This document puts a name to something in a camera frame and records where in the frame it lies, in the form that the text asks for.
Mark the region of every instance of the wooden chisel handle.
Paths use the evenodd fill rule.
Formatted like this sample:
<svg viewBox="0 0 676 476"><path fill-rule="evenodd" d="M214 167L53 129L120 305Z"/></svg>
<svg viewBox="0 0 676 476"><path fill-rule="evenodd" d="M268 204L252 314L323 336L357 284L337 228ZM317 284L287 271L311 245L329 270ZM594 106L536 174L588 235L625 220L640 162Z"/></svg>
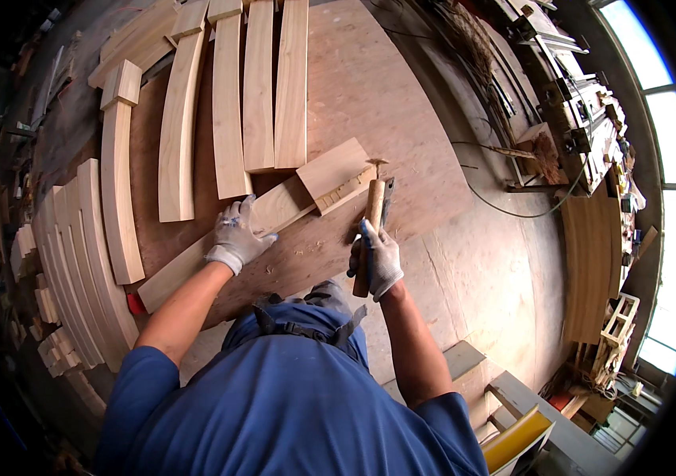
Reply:
<svg viewBox="0 0 676 476"><path fill-rule="evenodd" d="M367 195L367 208L365 209L365 218L370 222L376 232L380 232L381 215L383 213L383 195L385 192L385 181L371 180L370 191ZM366 298L369 294L369 276L367 275L367 247L363 238L359 252L359 269L356 271L354 279L353 295L359 298Z"/></svg>

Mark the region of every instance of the hand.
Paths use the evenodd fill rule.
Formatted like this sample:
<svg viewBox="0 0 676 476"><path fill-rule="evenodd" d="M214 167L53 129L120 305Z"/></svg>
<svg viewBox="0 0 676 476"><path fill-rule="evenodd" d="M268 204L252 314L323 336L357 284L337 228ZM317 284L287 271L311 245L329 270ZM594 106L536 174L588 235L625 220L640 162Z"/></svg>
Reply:
<svg viewBox="0 0 676 476"><path fill-rule="evenodd" d="M351 246L349 271L346 275L349 278L356 276L359 269L360 243L363 240L367 247L369 289L373 300L378 302L396 281L404 277L399 260L399 245L382 228L378 235L366 219L359 223L359 229L362 230L362 238Z"/></svg>
<svg viewBox="0 0 676 476"><path fill-rule="evenodd" d="M276 233L262 238L254 236L250 227L250 210L254 201L256 195L248 195L242 203L235 202L219 213L214 227L214 247L204 256L208 262L220 261L226 264L235 276L243 266L255 260L279 238Z"/></svg>

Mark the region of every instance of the wooden board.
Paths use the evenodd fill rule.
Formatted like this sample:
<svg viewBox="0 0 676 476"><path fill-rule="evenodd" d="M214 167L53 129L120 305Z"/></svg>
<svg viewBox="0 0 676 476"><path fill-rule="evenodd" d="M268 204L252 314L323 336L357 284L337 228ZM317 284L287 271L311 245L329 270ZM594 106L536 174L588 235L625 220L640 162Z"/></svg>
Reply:
<svg viewBox="0 0 676 476"><path fill-rule="evenodd" d="M74 245L74 236L71 230L71 217L78 221L78 205L79 205L79 190L77 187L76 177L68 184L66 184L63 189L55 195L55 215L56 221L58 224L58 230L61 236L61 242L63 247L63 252L65 255L65 263L68 269L68 276L73 285L74 297L79 304L79 309L81 310L81 315L84 320L77 322L77 327L79 333L85 336L91 336L93 345L100 352L100 355L103 356L104 361L108 363L106 358L107 350L109 350L106 345L106 340L104 334L107 333L107 329L102 329L99 326L99 321L95 318L95 314L100 313L100 302L97 300L96 295L87 294L85 289L84 280L82 274L86 274L88 270L88 265L80 266L77 260L77 253ZM76 214L71 214L71 211L76 210Z"/></svg>
<svg viewBox="0 0 676 476"><path fill-rule="evenodd" d="M399 190L385 228L399 243L467 211L472 194L444 128L407 62L365 6L357 0L316 5L310 8L309 23L308 157L356 137L370 157L388 159L383 176L395 176ZM168 71L143 86L133 109L134 219L148 278L209 233L217 214L232 201L216 198L212 66L206 61L201 77L194 147L196 157L207 157L196 161L193 171L194 200L204 205L191 222L159 223L157 216L158 118ZM267 191L260 179L267 176L253 177L260 196ZM204 328L249 311L249 303L264 292L288 296L345 272L350 255L346 235L366 203L363 193L329 215L310 213L282 230L266 256L244 267L221 290Z"/></svg>
<svg viewBox="0 0 676 476"><path fill-rule="evenodd" d="M301 180L290 177L254 202L251 228L259 236L276 233L314 208L314 202ZM210 232L140 286L138 292L148 312L158 310L172 292L205 266L203 255L211 249L213 243L214 233Z"/></svg>
<svg viewBox="0 0 676 476"><path fill-rule="evenodd" d="M100 110L121 101L129 106L136 106L140 98L140 81L142 70L136 64L125 59L111 71L103 87L103 97L100 99Z"/></svg>
<svg viewBox="0 0 676 476"><path fill-rule="evenodd" d="M306 190L309 190L311 198L317 202L325 195L329 198L331 192L350 182L353 177L362 174L362 171L370 166L367 162L369 159L370 157L367 156L367 152L359 141L352 137L297 169L295 173L301 178ZM360 181L358 186L351 186L350 190L336 196L335 200L319 200L317 208L320 214L329 213L367 190L369 181L373 178L375 176Z"/></svg>
<svg viewBox="0 0 676 476"><path fill-rule="evenodd" d="M192 138L203 35L195 33L182 37L171 66L158 152L158 217L162 222L180 222L195 217Z"/></svg>
<svg viewBox="0 0 676 476"><path fill-rule="evenodd" d="M106 317L103 304L97 294L89 254L86 252L85 229L81 216L81 194L76 177L66 184L65 194L71 241L78 264L81 285L92 310L93 321L90 323L90 330L93 331L93 336L96 338L100 353L103 354L105 364L111 372L118 372L124 355L129 351L129 346L124 341L119 327L117 325L112 326L111 320Z"/></svg>
<svg viewBox="0 0 676 476"><path fill-rule="evenodd" d="M124 42L144 35L152 26L170 24L167 34L171 33L177 18L177 7L174 0L156 0L148 8L139 12L129 23L110 34L110 38L100 48L100 62L105 62Z"/></svg>
<svg viewBox="0 0 676 476"><path fill-rule="evenodd" d="M79 205L84 227L86 253L94 279L97 295L111 332L120 330L127 348L134 347L139 336L132 313L126 304L126 294L113 280L113 272L108 261L108 251L103 228L103 215L100 204L100 165L94 158L89 159L77 169L79 184Z"/></svg>
<svg viewBox="0 0 676 476"><path fill-rule="evenodd" d="M245 170L275 167L272 96L274 0L250 4L243 77L243 152Z"/></svg>
<svg viewBox="0 0 676 476"><path fill-rule="evenodd" d="M205 29L205 14L209 10L209 0L191 0L182 5L177 21L171 30L171 37L177 44L183 36L200 33Z"/></svg>
<svg viewBox="0 0 676 476"><path fill-rule="evenodd" d="M275 168L306 164L309 0L285 0L275 103Z"/></svg>
<svg viewBox="0 0 676 476"><path fill-rule="evenodd" d="M171 35L177 14L173 8L164 8L160 14L146 17L140 26L121 40L105 60L90 73L87 84L92 88L102 88L108 74L123 62L129 60L142 71L147 71L167 53L174 50L174 45L166 39Z"/></svg>
<svg viewBox="0 0 676 476"><path fill-rule="evenodd" d="M56 223L55 197L60 194L61 186L54 186L42 201L39 210L42 215L42 225L46 231L46 248L48 250L49 269L45 267L45 274L52 278L52 292L57 298L61 309L58 316L61 322L71 332L71 338L74 340L76 348L79 350L83 364L87 368L95 367L103 363L103 357L96 348L89 329L84 324L85 319L82 314L79 302L76 299L71 274L68 271L65 253L63 252L61 234Z"/></svg>
<svg viewBox="0 0 676 476"><path fill-rule="evenodd" d="M240 131L240 15L216 23L214 40L214 163L219 199L253 193Z"/></svg>
<svg viewBox="0 0 676 476"><path fill-rule="evenodd" d="M217 21L243 13L243 3L241 0L211 0L207 19L211 26Z"/></svg>
<svg viewBox="0 0 676 476"><path fill-rule="evenodd" d="M101 180L103 217L108 254L117 284L131 284L145 278L137 232L134 230L132 188L129 179L129 124L132 107L117 100L105 111Z"/></svg>

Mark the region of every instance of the person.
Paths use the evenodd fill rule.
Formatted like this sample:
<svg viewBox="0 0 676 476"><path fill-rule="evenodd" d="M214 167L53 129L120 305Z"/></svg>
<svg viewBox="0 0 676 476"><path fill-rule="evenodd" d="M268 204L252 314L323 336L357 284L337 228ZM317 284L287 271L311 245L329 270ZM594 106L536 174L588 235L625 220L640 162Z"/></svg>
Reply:
<svg viewBox="0 0 676 476"><path fill-rule="evenodd" d="M465 400L404 286L399 247L366 220L369 290L406 406L370 375L358 319L331 281L304 299L258 300L180 387L182 356L222 286L277 239L252 233L254 201L219 214L208 264L152 315L124 357L95 474L488 474ZM359 240L350 277L358 264Z"/></svg>

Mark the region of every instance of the workbench surface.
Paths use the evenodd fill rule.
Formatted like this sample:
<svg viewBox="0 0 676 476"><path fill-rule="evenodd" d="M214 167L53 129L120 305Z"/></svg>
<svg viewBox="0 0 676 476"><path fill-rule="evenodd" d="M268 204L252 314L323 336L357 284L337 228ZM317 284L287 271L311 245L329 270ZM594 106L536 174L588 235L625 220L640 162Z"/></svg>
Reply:
<svg viewBox="0 0 676 476"><path fill-rule="evenodd" d="M158 222L158 148L169 68L142 88L133 109L132 198L147 278L208 233L217 214L232 201L217 199L211 127L213 52L206 49L196 114L194 220ZM308 159L356 137L370 157L389 161L381 176L395 176L398 190L386 230L397 241L426 232L472 206L457 157L427 96L358 0L310 7L307 83ZM261 195L287 176L254 176L254 189ZM204 328L237 317L264 292L287 296L344 271L354 233L350 230L361 218L366 200L365 192L329 215L310 213L280 232L279 241L221 291ZM127 289L136 290L140 284Z"/></svg>

